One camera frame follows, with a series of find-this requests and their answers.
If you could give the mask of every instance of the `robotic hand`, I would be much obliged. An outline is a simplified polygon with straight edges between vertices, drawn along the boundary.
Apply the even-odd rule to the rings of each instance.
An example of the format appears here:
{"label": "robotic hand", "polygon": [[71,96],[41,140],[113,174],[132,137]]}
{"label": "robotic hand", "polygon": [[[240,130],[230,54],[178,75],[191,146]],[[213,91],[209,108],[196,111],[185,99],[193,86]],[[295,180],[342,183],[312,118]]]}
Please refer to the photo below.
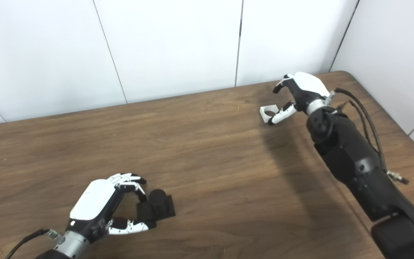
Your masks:
{"label": "robotic hand", "polygon": [[[66,233],[62,236],[53,230],[50,237],[57,241],[54,249],[37,259],[79,259],[86,248],[105,235],[126,235],[156,227],[156,221],[175,216],[171,196],[163,190],[145,195],[140,184],[146,180],[135,174],[115,174],[108,179],[92,181],[70,212]],[[112,218],[125,193],[135,192],[137,220]]]}
{"label": "robotic hand", "polygon": [[[264,122],[274,125],[295,112],[308,115],[306,127],[314,141],[314,147],[329,168],[332,175],[348,187],[369,219],[375,222],[372,237],[387,259],[414,259],[414,205],[405,198],[391,181],[408,184],[408,180],[386,169],[376,129],[367,111],[347,90],[335,89],[328,92],[320,79],[313,75],[297,72],[287,74],[276,85],[277,94],[288,87],[295,100],[281,110],[276,105],[260,108]],[[365,138],[354,123],[342,112],[330,107],[335,93],[351,97],[350,103],[368,120],[378,149],[370,142],[364,125]],[[266,115],[272,111],[274,116]]]}

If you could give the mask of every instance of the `wire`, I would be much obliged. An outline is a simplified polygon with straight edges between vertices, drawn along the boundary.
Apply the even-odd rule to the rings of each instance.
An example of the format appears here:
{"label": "wire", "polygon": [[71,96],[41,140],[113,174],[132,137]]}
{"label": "wire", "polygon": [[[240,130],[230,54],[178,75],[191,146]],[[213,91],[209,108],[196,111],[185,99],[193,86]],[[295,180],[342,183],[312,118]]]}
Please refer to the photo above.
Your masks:
{"label": "wire", "polygon": [[[368,114],[367,110],[365,109],[363,104],[360,102],[360,100],[357,97],[355,97],[355,95],[353,95],[348,90],[337,88],[337,89],[335,89],[335,92],[349,96],[352,100],[355,101],[355,103],[357,103],[357,105],[359,105],[359,107],[356,107],[355,105],[353,105],[353,103],[351,103],[351,105],[353,105],[354,108],[356,108],[356,110],[358,110],[358,108],[360,108],[362,110],[363,114],[365,115],[365,118],[368,121],[368,124],[370,124],[370,128],[372,129],[372,132],[373,132],[373,138],[375,139],[375,142],[376,142],[376,147],[378,147],[378,150],[375,150],[375,151],[378,154],[379,162],[381,164],[382,169],[385,172],[387,172],[386,161],[384,159],[383,148],[381,147],[380,138],[378,137],[378,132],[376,131],[375,125],[373,124],[372,118]],[[362,120],[363,127],[364,127],[363,130],[364,130],[364,133],[365,133],[365,138],[367,139],[368,143],[370,143],[370,145],[372,146],[370,138],[368,137],[367,126],[366,126],[365,121],[363,120],[362,115],[361,115],[361,120]]]}
{"label": "wire", "polygon": [[31,233],[31,234],[29,234],[28,236],[25,236],[18,244],[16,244],[16,246],[14,246],[14,248],[7,254],[7,256],[5,257],[5,259],[9,259],[9,258],[11,258],[13,255],[14,255],[14,253],[15,253],[15,251],[17,251],[17,249],[19,249],[20,248],[20,246],[22,246],[24,243],[26,243],[26,242],[28,242],[28,241],[30,241],[30,240],[32,240],[33,238],[35,238],[35,237],[38,237],[38,236],[41,236],[41,235],[44,235],[44,234],[46,234],[47,232],[49,232],[49,230],[45,230],[45,229],[40,229],[40,230],[38,230],[38,231],[35,231],[35,232],[33,232],[33,233]]}
{"label": "wire", "polygon": [[368,129],[367,129],[367,124],[365,123],[365,118],[363,117],[363,113],[360,110],[360,108],[358,108],[358,106],[352,101],[346,101],[343,104],[338,105],[337,109],[342,111],[343,108],[347,105],[350,104],[352,107],[355,108],[355,110],[357,111],[357,113],[359,114],[360,120],[362,121],[362,126],[363,126],[363,134],[365,135],[366,140],[368,141],[368,144],[370,144],[370,146],[372,147],[372,149],[378,153],[378,151],[376,150],[376,148],[373,146],[371,140],[370,140],[370,136],[368,135]]}

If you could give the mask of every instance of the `black robot arm segment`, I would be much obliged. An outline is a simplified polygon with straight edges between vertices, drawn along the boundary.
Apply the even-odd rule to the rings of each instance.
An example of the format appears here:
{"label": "black robot arm segment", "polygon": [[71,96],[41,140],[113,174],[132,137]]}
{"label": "black robot arm segment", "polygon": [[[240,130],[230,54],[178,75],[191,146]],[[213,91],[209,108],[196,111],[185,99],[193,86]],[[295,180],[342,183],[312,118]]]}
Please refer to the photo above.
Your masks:
{"label": "black robot arm segment", "polygon": [[303,110],[308,115],[306,127],[315,149],[332,175],[348,187],[369,219],[376,223],[371,233],[383,255],[387,259],[414,259],[414,205],[398,190],[390,177],[407,182],[396,174],[390,175],[380,156],[381,152],[373,148],[342,110],[329,106],[329,99],[334,93],[327,96],[320,85],[305,85],[310,82],[306,77],[314,76],[298,72],[284,77],[283,81],[287,81],[284,86],[291,85],[294,88],[296,85],[319,95],[295,95],[295,90],[291,90],[294,98],[304,98],[295,100],[296,103],[307,104],[306,109],[298,107],[297,110]]}

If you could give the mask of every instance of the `wooden tabletop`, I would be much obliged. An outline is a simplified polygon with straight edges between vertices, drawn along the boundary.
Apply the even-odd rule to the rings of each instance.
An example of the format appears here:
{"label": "wooden tabletop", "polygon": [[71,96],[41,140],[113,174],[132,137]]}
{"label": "wooden tabletop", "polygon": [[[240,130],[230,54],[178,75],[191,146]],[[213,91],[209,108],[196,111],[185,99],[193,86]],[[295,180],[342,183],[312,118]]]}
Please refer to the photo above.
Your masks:
{"label": "wooden tabletop", "polygon": [[[398,187],[414,202],[414,143],[346,72],[318,75],[365,104]],[[0,258],[38,228],[63,231],[90,181],[133,172],[172,195],[177,216],[109,236],[85,259],[381,258],[368,218],[312,146],[306,115],[275,126],[258,109],[283,105],[276,82],[0,124]],[[336,96],[333,106],[347,100]],[[355,110],[346,113],[360,127]],[[135,216],[134,195],[116,215]],[[53,246],[40,237],[14,259]]]}

